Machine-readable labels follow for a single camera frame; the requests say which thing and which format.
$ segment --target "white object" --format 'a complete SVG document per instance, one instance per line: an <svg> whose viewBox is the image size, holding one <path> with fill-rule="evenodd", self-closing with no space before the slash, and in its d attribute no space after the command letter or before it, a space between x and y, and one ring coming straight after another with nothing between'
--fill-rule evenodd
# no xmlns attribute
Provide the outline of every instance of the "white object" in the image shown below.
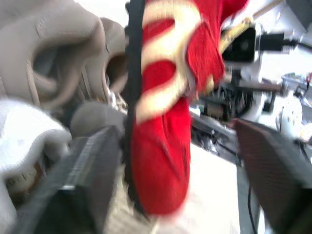
<svg viewBox="0 0 312 234"><path fill-rule="evenodd" d="M280 114L276 117L277 130L286 138L300 138L302 128L302 105L300 100L290 93L285 99Z"/></svg>
<svg viewBox="0 0 312 234"><path fill-rule="evenodd" d="M42 110L24 102L2 99L0 110L0 234L5 234L17 216L5 180L27 172L44 149L52 160L67 155L71 134ZM24 186L11 186L10 190Z"/></svg>

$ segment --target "white surface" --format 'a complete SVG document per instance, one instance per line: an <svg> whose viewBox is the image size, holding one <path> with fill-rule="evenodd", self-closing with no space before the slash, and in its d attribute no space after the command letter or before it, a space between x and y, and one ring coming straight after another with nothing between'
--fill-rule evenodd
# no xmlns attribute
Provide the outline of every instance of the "white surface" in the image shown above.
<svg viewBox="0 0 312 234"><path fill-rule="evenodd" d="M236 166L191 144L191 178L186 203L158 234L238 234Z"/></svg>

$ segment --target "black cable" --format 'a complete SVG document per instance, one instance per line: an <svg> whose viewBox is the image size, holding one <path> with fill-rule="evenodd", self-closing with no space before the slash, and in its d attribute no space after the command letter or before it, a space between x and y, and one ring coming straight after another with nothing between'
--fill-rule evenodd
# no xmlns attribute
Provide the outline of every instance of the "black cable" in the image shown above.
<svg viewBox="0 0 312 234"><path fill-rule="evenodd" d="M303 48L305 48L305 49L307 49L307 50L312 51L312 46L307 45L307 44L305 44L305 43L299 42L299 43L298 43L298 46L299 46L299 47L303 47Z"/></svg>
<svg viewBox="0 0 312 234"><path fill-rule="evenodd" d="M252 213L252 207L251 207L251 196L252 196L252 189L249 186L249 190L248 190L248 213L249 213L249 218L250 218L250 222L252 223L252 228L253 228L253 234L257 234L257 230L255 228L255 224L254 224L254 218L253 218L253 213Z"/></svg>

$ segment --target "beige fabric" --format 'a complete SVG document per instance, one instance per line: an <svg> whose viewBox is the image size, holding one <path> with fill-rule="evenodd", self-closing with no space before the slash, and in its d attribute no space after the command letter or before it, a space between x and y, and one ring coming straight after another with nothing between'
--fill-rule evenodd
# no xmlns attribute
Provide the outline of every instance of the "beige fabric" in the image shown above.
<svg viewBox="0 0 312 234"><path fill-rule="evenodd" d="M16 6L5 2L14 12ZM6 55L0 57L3 86L9 96L37 106L39 94L45 96L48 89L51 93L45 99L49 101L41 106L58 107L73 96L85 61L105 47L103 26L73 0L25 0L21 4L26 5L25 11L16 7L15 18L0 18L0 53ZM37 55L51 47L61 48L57 63L62 83L57 85L33 69ZM55 86L57 93L50 97Z"/></svg>
<svg viewBox="0 0 312 234"><path fill-rule="evenodd" d="M110 19L101 18L104 27L106 45L101 53L90 58L85 66L87 76L84 76L84 84L90 87L89 97L109 103L109 94L106 84L106 74L110 79L116 81L111 83L114 88L114 93L120 93L127 81L126 63L125 63L125 34L124 28L117 22ZM114 58L119 57L117 63L107 67L109 62Z"/></svg>

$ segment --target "gray fabric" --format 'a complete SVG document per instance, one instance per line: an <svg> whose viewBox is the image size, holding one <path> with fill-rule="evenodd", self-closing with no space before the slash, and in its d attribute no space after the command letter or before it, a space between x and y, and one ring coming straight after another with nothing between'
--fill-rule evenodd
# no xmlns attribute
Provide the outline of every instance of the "gray fabric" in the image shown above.
<svg viewBox="0 0 312 234"><path fill-rule="evenodd" d="M0 233L14 223L16 210L5 180L23 173L47 156L58 160L69 153L71 134L43 111L21 101L0 100Z"/></svg>
<svg viewBox="0 0 312 234"><path fill-rule="evenodd" d="M94 56L87 61L86 72L92 97L99 98L109 104L109 94L106 84L107 65L116 56L122 56L124 58L126 40L124 28L120 24L106 18L101 18L101 21L105 31L106 48L98 56ZM125 59L112 69L114 71L113 73L120 77L121 82L125 83L127 80Z"/></svg>
<svg viewBox="0 0 312 234"><path fill-rule="evenodd" d="M6 93L39 106L39 96L45 95L52 81L33 70L34 60L42 50L67 45L58 54L64 79L57 96L44 96L49 101L42 104L49 109L58 107L76 91L85 61L105 48L102 23L73 0L25 0L21 2L25 11L14 2L1 2L9 12L8 20L0 18L0 53L6 55L0 57L0 76Z"/></svg>
<svg viewBox="0 0 312 234"><path fill-rule="evenodd" d="M115 125L120 134L124 132L126 115L99 101L82 104L70 123L73 138L85 136L105 125Z"/></svg>

